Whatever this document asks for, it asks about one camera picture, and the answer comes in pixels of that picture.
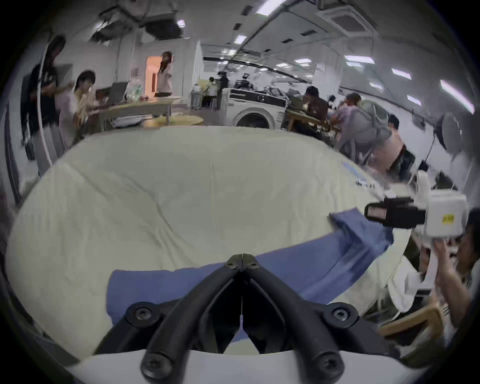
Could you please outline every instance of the fan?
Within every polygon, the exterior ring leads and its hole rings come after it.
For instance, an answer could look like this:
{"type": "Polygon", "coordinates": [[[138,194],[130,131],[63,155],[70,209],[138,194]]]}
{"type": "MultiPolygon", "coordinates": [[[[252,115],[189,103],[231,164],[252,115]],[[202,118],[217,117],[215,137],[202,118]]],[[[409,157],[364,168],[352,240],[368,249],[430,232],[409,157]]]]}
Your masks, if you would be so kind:
{"type": "Polygon", "coordinates": [[[434,127],[438,141],[445,150],[455,157],[462,150],[462,130],[458,120],[451,112],[439,118],[434,127]]]}

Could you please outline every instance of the doorway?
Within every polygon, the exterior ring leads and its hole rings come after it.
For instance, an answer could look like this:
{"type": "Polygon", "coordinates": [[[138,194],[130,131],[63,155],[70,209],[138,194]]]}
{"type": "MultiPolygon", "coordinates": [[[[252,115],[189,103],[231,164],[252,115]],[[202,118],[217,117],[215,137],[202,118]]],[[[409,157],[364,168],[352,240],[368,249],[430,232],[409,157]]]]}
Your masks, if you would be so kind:
{"type": "Polygon", "coordinates": [[[150,56],[147,58],[147,67],[145,69],[145,95],[152,98],[156,92],[157,73],[160,70],[162,62],[161,56],[150,56]]]}

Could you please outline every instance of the wooden table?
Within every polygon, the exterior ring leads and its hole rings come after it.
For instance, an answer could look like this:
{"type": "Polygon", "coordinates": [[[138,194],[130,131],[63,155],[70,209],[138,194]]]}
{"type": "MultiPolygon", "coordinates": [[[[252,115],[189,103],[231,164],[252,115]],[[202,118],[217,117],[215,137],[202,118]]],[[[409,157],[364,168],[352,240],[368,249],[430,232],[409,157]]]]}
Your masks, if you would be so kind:
{"type": "MultiPolygon", "coordinates": [[[[193,115],[171,116],[170,125],[203,125],[204,120],[201,117],[193,115]]],[[[168,125],[166,116],[160,116],[154,119],[144,121],[144,129],[156,129],[168,125]]]]}
{"type": "Polygon", "coordinates": [[[165,113],[167,125],[170,124],[170,115],[172,103],[178,100],[179,96],[154,97],[151,100],[139,101],[135,103],[116,105],[98,112],[98,123],[101,132],[113,129],[111,121],[118,117],[136,116],[136,115],[160,115],[165,113]]]}
{"type": "Polygon", "coordinates": [[[291,131],[293,128],[293,123],[296,120],[303,121],[304,123],[312,123],[315,125],[322,125],[323,121],[316,119],[315,117],[309,116],[304,112],[293,111],[287,109],[287,118],[290,120],[288,122],[288,131],[291,131]]]}

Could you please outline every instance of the air conditioner vent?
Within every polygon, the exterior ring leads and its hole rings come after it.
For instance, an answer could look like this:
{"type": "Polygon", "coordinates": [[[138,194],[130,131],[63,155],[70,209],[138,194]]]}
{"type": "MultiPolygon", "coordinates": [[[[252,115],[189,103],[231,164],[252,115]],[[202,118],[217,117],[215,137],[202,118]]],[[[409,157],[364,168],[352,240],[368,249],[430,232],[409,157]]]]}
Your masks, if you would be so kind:
{"type": "Polygon", "coordinates": [[[348,37],[378,35],[372,23],[351,5],[319,11],[317,16],[328,21],[348,37]]]}

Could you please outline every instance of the blue cloth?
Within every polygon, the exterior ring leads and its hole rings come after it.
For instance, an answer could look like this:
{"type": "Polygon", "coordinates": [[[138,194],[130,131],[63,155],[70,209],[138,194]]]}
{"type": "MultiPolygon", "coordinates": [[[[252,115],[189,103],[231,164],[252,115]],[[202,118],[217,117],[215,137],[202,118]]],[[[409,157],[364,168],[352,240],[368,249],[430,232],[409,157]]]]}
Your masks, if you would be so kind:
{"type": "MultiPolygon", "coordinates": [[[[335,232],[257,256],[261,266],[304,299],[322,304],[355,283],[393,243],[391,228],[368,221],[356,208],[330,217],[338,226],[335,232]]],[[[138,301],[159,304],[179,299],[222,265],[176,271],[113,271],[107,288],[107,313],[115,324],[138,301]]]]}

